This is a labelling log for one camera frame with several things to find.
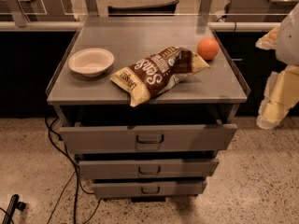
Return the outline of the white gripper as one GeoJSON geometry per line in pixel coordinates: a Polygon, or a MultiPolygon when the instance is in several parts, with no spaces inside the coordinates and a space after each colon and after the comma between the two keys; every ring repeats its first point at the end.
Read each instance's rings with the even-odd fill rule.
{"type": "Polygon", "coordinates": [[[299,103],[299,66],[288,65],[277,76],[268,101],[262,101],[256,124],[261,129],[276,128],[299,103]]]}

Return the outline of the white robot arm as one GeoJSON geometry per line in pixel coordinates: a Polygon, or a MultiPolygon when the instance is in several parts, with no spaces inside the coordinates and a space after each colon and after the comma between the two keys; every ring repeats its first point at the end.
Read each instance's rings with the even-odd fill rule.
{"type": "Polygon", "coordinates": [[[299,4],[256,47],[273,49],[276,58],[286,64],[282,72],[272,72],[267,79],[256,119],[258,127],[272,130],[299,103],[299,4]]]}

